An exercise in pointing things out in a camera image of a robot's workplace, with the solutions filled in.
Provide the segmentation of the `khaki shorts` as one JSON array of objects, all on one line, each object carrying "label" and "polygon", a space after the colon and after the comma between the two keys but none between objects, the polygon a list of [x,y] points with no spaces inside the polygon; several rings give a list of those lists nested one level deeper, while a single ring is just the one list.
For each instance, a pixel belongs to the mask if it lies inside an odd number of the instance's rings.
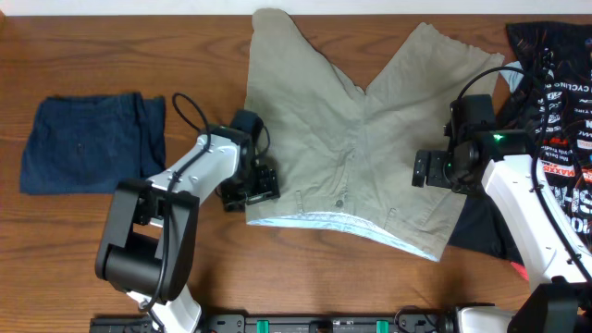
[{"label": "khaki shorts", "polygon": [[253,14],[245,105],[269,133],[265,159],[277,199],[250,205],[253,226],[330,229],[438,261],[465,199],[412,184],[421,149],[443,150],[461,90],[492,94],[476,75],[500,54],[418,25],[366,88],[357,86],[278,9]]}]

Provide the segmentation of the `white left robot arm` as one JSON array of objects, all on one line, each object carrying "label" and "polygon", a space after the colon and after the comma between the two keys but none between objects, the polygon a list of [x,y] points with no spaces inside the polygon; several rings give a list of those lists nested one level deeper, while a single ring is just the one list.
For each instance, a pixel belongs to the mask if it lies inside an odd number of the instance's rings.
[{"label": "white left robot arm", "polygon": [[95,318],[92,332],[197,332],[203,314],[187,286],[201,204],[217,195],[227,212],[277,199],[275,171],[260,164],[263,125],[219,126],[176,164],[113,195],[95,274],[137,302],[140,317]]}]

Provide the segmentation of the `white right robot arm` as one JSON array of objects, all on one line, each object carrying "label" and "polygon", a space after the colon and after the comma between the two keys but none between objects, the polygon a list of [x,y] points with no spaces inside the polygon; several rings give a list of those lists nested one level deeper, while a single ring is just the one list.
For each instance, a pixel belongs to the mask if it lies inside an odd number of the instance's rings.
[{"label": "white right robot arm", "polygon": [[440,331],[590,331],[591,253],[549,189],[525,132],[454,134],[448,150],[416,153],[412,184],[488,197],[512,235],[531,290],[514,312],[458,306],[442,317]]}]

